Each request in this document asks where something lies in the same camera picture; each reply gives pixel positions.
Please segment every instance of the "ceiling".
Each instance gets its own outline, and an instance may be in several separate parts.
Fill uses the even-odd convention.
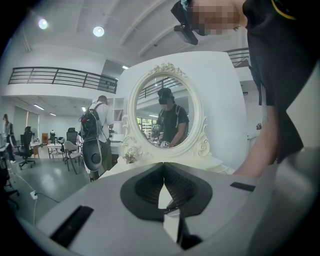
[[[37,114],[41,113],[53,113],[57,116],[72,116],[72,117],[81,117],[83,111],[81,107],[88,108],[91,104],[90,99],[84,98],[73,98],[73,97],[61,97],[61,96],[17,96],[17,97],[8,97],[10,98],[17,106],[25,107],[28,110]],[[34,106],[37,104],[42,107],[44,110],[41,110]]]
[[[184,43],[173,31],[178,21],[170,10],[176,1],[43,0],[22,26],[24,40],[31,49],[37,44],[77,47],[126,66],[168,54],[211,49],[200,47],[217,42],[231,44],[221,43],[216,51],[241,47],[240,31],[205,37],[196,34],[197,46]],[[41,18],[48,22],[46,30],[38,27]],[[102,37],[94,36],[96,26],[104,28]]]

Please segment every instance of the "mirror frame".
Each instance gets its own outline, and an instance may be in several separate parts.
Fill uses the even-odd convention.
[[[149,81],[159,76],[173,77],[184,84],[193,101],[194,120],[191,131],[181,144],[172,148],[161,148],[150,143],[144,137],[137,123],[136,111],[139,94]],[[195,158],[204,161],[205,157],[209,157],[211,163],[214,159],[214,166],[217,166],[222,162],[212,157],[210,153],[210,144],[205,131],[208,126],[205,124],[206,120],[200,95],[187,75],[170,62],[160,66],[156,65],[154,69],[148,71],[137,81],[130,94],[127,114],[122,118],[125,134],[120,151],[121,156],[126,160],[126,157],[131,155],[135,161],[144,163],[175,162],[184,164],[186,162],[195,163]]]

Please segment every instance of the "white vanity table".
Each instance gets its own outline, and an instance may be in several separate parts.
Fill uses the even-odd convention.
[[[188,137],[181,144],[169,149],[159,148],[149,143],[137,124],[136,106],[139,94],[145,85],[156,77],[172,77],[184,84],[193,102],[194,120]],[[200,95],[188,76],[170,62],[157,65],[139,79],[130,94],[127,114],[123,116],[122,121],[125,135],[117,164],[110,171],[106,171],[101,178],[159,162],[178,163],[217,173],[232,174],[234,172],[210,153],[210,143],[206,134],[207,117]],[[127,164],[124,159],[126,154],[132,155],[136,161]]]

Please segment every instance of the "railing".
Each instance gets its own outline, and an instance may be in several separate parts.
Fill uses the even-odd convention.
[[[144,99],[152,94],[156,94],[161,88],[172,88],[181,85],[181,82],[175,80],[172,77],[164,77],[162,80],[144,87],[139,94],[138,100]]]
[[[228,53],[233,66],[235,68],[242,68],[249,66],[249,48],[239,48],[233,50],[226,50],[225,53]]]
[[[97,89],[115,94],[117,80],[106,75],[51,66],[14,67],[8,84],[53,84]]]

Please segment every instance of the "white panel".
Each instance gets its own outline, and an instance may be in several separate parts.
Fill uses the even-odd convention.
[[[204,114],[208,117],[206,133],[213,157],[237,169],[246,157],[246,107],[237,73],[227,53],[183,52],[145,61],[122,73],[117,93],[128,99],[142,75],[155,65],[168,62],[185,72],[200,94]]]
[[[253,80],[250,69],[247,66],[235,68],[235,72],[239,78],[239,81]]]
[[[27,124],[27,112],[28,111],[20,107],[14,107],[13,132],[17,141],[20,140],[20,135],[25,133],[25,128]]]

